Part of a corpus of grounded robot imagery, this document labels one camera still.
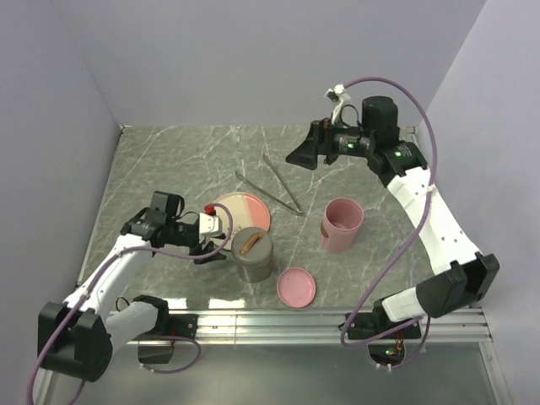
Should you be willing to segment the metal tongs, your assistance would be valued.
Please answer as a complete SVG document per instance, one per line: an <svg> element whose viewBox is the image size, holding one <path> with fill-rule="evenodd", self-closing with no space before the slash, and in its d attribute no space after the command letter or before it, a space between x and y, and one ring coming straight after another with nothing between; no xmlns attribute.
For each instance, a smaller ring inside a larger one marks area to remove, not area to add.
<svg viewBox="0 0 540 405"><path fill-rule="evenodd" d="M249 175L248 170L236 170L234 175L242 184L291 214L297 217L305 216L305 210L301 207L299 199L292 192L268 153L262 153L255 175Z"/></svg>

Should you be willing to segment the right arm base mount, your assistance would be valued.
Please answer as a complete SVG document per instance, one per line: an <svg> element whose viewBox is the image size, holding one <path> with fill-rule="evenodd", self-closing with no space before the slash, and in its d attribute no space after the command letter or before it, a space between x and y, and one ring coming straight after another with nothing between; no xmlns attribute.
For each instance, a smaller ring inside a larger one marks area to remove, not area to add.
<svg viewBox="0 0 540 405"><path fill-rule="evenodd" d="M416 357L424 348L427 338L421 331L419 319L392 322L382 309L360 312L349 328L345 328L342 322L337 329L345 331L346 343L369 340L367 349L370 359L377 369L385 367L388 372L403 367ZM408 357L405 342L410 339L418 339L419 343Z"/></svg>

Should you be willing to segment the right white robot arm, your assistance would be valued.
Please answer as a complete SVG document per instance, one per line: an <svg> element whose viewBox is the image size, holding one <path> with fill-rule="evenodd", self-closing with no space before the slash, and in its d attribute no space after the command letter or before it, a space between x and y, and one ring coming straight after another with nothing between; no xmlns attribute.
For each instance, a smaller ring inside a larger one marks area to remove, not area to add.
<svg viewBox="0 0 540 405"><path fill-rule="evenodd" d="M400 138L397 118L392 98L368 97L356 126L329 118L313 121L306 139L286 158L287 163L308 170L316 169L320 157L327 165L341 155L366 159L413 224L433 275L376 302L372 326L384 338L399 331L403 321L438 318L479 302L500 270L495 255L484 255L457 223L431 183L431 169L418 147Z"/></svg>

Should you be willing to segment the grey round lid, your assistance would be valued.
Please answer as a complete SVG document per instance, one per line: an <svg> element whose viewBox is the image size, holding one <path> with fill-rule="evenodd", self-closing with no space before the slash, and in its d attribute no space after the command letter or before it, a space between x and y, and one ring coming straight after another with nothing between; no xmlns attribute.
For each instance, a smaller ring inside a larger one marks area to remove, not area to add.
<svg viewBox="0 0 540 405"><path fill-rule="evenodd" d="M244 266L267 262L273 255L273 242L268 232L257 227L239 230L231 244L232 257Z"/></svg>

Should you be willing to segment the pink round lid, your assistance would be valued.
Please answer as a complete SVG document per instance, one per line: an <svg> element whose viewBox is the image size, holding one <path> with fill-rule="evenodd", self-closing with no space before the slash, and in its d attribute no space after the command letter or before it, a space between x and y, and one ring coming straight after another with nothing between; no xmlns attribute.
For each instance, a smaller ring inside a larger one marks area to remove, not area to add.
<svg viewBox="0 0 540 405"><path fill-rule="evenodd" d="M308 306L316 295L316 282L312 275L301 267L283 271L277 281L278 297L292 308Z"/></svg>

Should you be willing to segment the pink cylindrical container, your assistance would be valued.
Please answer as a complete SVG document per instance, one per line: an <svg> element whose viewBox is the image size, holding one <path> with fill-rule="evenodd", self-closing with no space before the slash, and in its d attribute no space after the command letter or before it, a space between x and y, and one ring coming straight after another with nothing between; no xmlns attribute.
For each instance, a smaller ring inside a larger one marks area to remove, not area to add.
<svg viewBox="0 0 540 405"><path fill-rule="evenodd" d="M322 215L320 246L332 253L346 251L364 221L364 210L354 200L340 197L331 200Z"/></svg>

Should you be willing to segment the grey cylindrical container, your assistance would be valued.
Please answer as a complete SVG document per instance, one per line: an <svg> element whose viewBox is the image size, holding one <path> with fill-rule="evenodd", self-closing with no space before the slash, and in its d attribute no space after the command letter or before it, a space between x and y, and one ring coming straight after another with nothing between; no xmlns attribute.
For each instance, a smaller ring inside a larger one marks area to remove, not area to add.
<svg viewBox="0 0 540 405"><path fill-rule="evenodd" d="M232 251L237 273L242 280L249 284L258 284L267 279L272 270L272 251L248 251L241 255L239 251Z"/></svg>

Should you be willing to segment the pink and cream plate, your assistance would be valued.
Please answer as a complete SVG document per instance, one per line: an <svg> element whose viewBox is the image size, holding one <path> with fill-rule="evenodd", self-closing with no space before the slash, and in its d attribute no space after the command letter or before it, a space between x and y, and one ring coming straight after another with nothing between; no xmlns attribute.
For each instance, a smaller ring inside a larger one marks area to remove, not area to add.
<svg viewBox="0 0 540 405"><path fill-rule="evenodd" d="M230 250L233 237L244 228L257 227L269 231L271 215L259 197L248 192L231 192L218 197L215 202L224 205L233 219L231 238L224 247L226 251Z"/></svg>

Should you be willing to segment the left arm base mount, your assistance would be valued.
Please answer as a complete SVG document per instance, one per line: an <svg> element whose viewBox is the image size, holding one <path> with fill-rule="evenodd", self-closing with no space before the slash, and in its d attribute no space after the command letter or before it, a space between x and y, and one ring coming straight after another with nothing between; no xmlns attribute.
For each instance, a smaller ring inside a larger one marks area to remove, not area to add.
<svg viewBox="0 0 540 405"><path fill-rule="evenodd" d="M157 370L157 365L168 365L179 349L177 344L189 343L195 348L195 358L181 368L191 367L200 357L202 349L195 341L198 326L198 315L175 314L169 315L167 320L150 332L137 337L138 361L146 370L156 373L169 374L168 370Z"/></svg>

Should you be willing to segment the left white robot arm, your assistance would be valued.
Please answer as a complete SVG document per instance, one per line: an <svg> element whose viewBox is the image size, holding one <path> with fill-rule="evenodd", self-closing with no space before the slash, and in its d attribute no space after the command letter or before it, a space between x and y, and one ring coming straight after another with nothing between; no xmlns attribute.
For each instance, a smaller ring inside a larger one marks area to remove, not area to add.
<svg viewBox="0 0 540 405"><path fill-rule="evenodd" d="M151 203L129 219L111 251L92 274L62 303L49 302L38 315L38 368L95 382L113 354L140 336L165 338L170 331L166 300L139 295L114 312L116 300L132 278L165 246L188 248L183 259L201 264L224 259L222 246L203 244L218 238L227 243L231 229L223 226L218 202L205 206L192 223L181 221L184 198L154 192Z"/></svg>

